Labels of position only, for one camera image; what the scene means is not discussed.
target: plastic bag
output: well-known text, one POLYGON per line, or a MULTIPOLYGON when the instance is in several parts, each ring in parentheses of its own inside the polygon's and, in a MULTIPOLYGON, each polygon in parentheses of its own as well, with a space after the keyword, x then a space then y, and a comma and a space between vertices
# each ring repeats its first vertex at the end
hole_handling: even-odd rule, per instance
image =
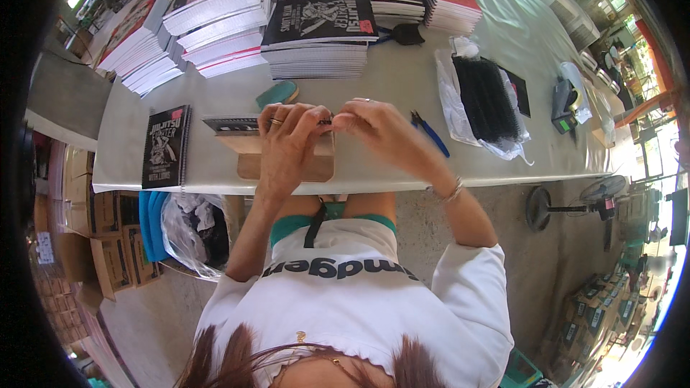
POLYGON ((456 141, 471 144, 477 147, 484 147, 491 153, 495 154, 501 159, 512 160, 517 156, 528 165, 534 165, 534 162, 528 162, 525 158, 523 142, 530 140, 529 132, 524 125, 520 110, 518 109, 518 95, 513 90, 513 84, 508 78, 508 74, 500 70, 503 84, 505 85, 508 97, 511 100, 511 106, 515 112, 515 118, 520 128, 520 133, 516 140, 502 140, 499 142, 486 142, 477 140, 472 134, 469 119, 462 105, 460 83, 457 80, 455 67, 453 66, 452 54, 459 56, 473 57, 479 54, 479 47, 470 39, 464 37, 451 38, 451 50, 436 50, 434 56, 436 58, 436 76, 438 79, 438 91, 441 98, 441 106, 443 107, 443 115, 446 118, 448 131, 451 138, 456 141))
POLYGON ((220 195, 170 193, 161 210, 163 246, 170 256, 197 272, 200 277, 217 282, 223 273, 202 262, 208 259, 202 239, 193 228, 187 225, 182 216, 180 207, 183 207, 186 212, 192 211, 189 208, 192 202, 198 204, 197 207, 211 203, 223 209, 223 200, 220 195))
POLYGON ((616 122, 613 120, 611 113, 611 106, 608 103, 606 96, 597 90, 589 80, 582 78, 584 91, 591 100, 592 112, 599 117, 601 122, 600 127, 604 133, 604 147, 610 147, 616 142, 616 122))

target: bracelet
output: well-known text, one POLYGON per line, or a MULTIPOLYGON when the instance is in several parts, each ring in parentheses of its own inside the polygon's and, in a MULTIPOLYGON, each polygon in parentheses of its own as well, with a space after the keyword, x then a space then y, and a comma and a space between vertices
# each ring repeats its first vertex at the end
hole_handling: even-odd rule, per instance
MULTIPOLYGON (((460 196, 460 192, 462 192, 462 177, 456 176, 455 180, 457 182, 457 185, 455 186, 455 190, 449 196, 447 196, 445 198, 441 198, 442 203, 444 203, 444 204, 450 203, 451 201, 456 199, 458 196, 460 196)), ((434 188, 433 188, 433 186, 429 186, 429 187, 427 187, 427 190, 433 192, 434 188)))

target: black strap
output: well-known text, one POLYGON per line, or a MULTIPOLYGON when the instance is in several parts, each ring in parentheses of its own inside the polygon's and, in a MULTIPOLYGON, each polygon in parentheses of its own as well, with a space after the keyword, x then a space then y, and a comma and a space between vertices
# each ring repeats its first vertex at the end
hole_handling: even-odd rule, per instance
POLYGON ((306 231, 306 237, 304 237, 304 248, 313 249, 314 248, 314 238, 319 232, 319 228, 323 221, 326 220, 326 205, 321 203, 321 208, 316 212, 316 215, 311 219, 311 225, 309 225, 309 230, 306 231))

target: notebook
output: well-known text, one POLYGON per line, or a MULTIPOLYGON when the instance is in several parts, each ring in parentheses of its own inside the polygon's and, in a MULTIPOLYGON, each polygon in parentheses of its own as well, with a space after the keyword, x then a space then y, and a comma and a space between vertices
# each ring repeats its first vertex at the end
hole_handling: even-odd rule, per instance
POLYGON ((191 116, 191 106, 182 105, 149 117, 142 189, 184 186, 191 116))

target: finger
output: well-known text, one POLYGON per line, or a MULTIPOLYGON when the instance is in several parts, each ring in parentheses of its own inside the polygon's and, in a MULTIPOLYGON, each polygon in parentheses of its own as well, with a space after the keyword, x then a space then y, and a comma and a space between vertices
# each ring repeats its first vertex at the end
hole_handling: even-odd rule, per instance
POLYGON ((334 132, 347 132, 360 138, 375 138, 376 129, 364 118, 353 113, 338 113, 332 119, 334 132))
POLYGON ((327 126, 318 126, 311 134, 307 136, 306 143, 304 144, 304 151, 302 151, 302 166, 306 167, 309 162, 314 158, 314 153, 316 151, 316 142, 326 130, 327 126))
POLYGON ((281 129, 281 127, 285 124, 285 119, 288 117, 288 114, 290 113, 290 109, 292 109, 294 105, 278 105, 278 108, 275 110, 273 114, 273 120, 278 120, 282 123, 274 123, 271 121, 271 128, 268 130, 267 135, 272 136, 278 133, 278 131, 281 129))
POLYGON ((371 117, 374 111, 380 110, 384 105, 383 102, 367 101, 363 98, 354 98, 340 109, 341 113, 354 113, 361 117, 371 117))
POLYGON ((268 104, 263 108, 263 111, 257 118, 257 125, 259 125, 259 134, 264 137, 271 128, 271 117, 275 114, 282 104, 268 104))
POLYGON ((292 132, 293 138, 297 141, 306 142, 308 136, 319 126, 319 122, 329 118, 331 118, 331 112, 323 105, 308 109, 299 118, 295 130, 292 132))
POLYGON ((290 110, 290 113, 288 114, 288 117, 285 119, 285 123, 281 127, 281 134, 291 134, 295 126, 298 125, 300 117, 302 117, 302 114, 304 114, 305 111, 315 108, 314 105, 311 104, 302 104, 302 103, 296 103, 294 104, 294 107, 290 110))

